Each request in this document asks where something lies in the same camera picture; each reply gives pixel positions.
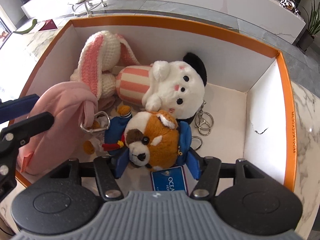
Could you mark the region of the small white rocking chair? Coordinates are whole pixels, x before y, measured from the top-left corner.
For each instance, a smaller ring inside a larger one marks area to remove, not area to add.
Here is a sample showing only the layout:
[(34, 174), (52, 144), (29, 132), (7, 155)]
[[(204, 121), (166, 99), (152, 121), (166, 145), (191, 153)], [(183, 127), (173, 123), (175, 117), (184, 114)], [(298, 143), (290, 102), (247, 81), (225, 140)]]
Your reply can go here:
[[(84, 6), (84, 12), (77, 12), (77, 10)], [(73, 15), (75, 17), (87, 15), (87, 17), (93, 16), (93, 11), (99, 6), (107, 7), (107, 2), (104, 0), (77, 0), (75, 3), (71, 4)]]

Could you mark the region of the silver keyring clasp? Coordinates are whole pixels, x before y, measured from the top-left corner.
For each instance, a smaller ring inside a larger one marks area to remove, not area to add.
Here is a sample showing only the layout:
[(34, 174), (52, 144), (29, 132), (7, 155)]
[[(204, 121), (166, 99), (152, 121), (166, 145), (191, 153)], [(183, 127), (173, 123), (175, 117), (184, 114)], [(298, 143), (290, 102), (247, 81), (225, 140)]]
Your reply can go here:
[(206, 137), (210, 135), (212, 131), (212, 128), (214, 126), (214, 118), (209, 112), (203, 110), (205, 105), (206, 105), (206, 101), (203, 100), (203, 103), (200, 109), (197, 111), (195, 115), (194, 122), (195, 122), (195, 128), (198, 130), (200, 135)]

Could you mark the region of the cow pattern figurine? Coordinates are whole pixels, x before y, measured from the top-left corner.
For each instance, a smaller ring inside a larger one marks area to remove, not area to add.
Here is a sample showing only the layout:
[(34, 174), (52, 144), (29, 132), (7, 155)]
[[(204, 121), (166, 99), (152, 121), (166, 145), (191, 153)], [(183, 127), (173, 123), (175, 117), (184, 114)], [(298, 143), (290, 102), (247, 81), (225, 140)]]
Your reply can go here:
[(283, 8), (291, 11), (295, 15), (300, 15), (300, 11), (297, 8), (297, 4), (294, 0), (278, 0), (278, 1), (280, 6), (282, 6)]

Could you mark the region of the pink fabric pouch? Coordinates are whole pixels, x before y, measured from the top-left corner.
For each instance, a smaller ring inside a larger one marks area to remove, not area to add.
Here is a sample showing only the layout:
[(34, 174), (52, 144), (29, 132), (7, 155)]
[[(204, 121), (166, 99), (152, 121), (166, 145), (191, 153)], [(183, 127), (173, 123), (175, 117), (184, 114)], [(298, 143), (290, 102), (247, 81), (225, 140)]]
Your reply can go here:
[(20, 171), (41, 174), (70, 158), (85, 135), (80, 126), (92, 126), (97, 110), (96, 96), (82, 82), (62, 82), (49, 88), (35, 103), (29, 117), (49, 112), (54, 123), (19, 149)]

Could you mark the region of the crochet white pink bunny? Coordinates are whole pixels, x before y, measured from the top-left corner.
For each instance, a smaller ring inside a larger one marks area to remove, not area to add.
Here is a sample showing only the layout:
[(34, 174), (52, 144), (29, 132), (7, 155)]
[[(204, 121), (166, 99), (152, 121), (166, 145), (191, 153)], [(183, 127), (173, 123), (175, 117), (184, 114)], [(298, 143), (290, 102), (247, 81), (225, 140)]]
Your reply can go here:
[(140, 63), (125, 38), (103, 30), (87, 39), (70, 80), (88, 85), (98, 100), (106, 99), (116, 92), (112, 70), (116, 66), (138, 65)]

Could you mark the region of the blue paper hang tag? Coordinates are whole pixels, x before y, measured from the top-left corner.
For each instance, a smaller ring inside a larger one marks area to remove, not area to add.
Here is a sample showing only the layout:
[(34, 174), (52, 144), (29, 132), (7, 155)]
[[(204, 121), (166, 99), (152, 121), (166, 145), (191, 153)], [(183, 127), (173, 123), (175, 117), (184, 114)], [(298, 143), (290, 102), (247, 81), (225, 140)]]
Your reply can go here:
[(188, 193), (182, 166), (151, 172), (153, 191), (185, 191)]

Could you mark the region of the brown dog pilot plush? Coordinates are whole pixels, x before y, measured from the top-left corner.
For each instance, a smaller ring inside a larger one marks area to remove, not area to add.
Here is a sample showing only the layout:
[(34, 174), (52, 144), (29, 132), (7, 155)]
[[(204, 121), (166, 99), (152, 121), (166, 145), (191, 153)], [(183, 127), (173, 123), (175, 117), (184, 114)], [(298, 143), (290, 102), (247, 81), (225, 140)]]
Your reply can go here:
[(102, 115), (94, 120), (92, 129), (103, 131), (83, 143), (85, 153), (123, 154), (133, 165), (152, 171), (184, 164), (192, 140), (187, 122), (177, 121), (164, 110), (132, 114), (127, 105), (117, 113), (111, 120)]

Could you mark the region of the orange cardboard box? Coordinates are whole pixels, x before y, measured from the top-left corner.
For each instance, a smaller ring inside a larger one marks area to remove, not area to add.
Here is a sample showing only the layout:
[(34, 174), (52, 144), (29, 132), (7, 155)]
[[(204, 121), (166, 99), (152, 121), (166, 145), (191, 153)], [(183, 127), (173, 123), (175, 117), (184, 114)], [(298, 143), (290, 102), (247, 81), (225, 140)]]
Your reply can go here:
[(195, 53), (208, 83), (205, 110), (214, 118), (201, 156), (245, 158), (292, 190), (296, 181), (296, 115), (281, 52), (213, 25), (159, 16), (70, 20), (57, 31), (14, 35), (1, 65), (1, 99), (43, 94), (67, 81), (85, 41), (97, 31), (123, 35), (142, 64)]

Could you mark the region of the potted green plant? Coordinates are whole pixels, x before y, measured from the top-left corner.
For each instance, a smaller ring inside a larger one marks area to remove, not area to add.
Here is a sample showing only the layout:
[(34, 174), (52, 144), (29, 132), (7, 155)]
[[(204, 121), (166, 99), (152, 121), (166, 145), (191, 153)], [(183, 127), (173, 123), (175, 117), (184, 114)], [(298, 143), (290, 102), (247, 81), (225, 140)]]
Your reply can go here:
[(306, 25), (297, 46), (305, 53), (319, 36), (319, 0), (301, 0), (298, 8)]

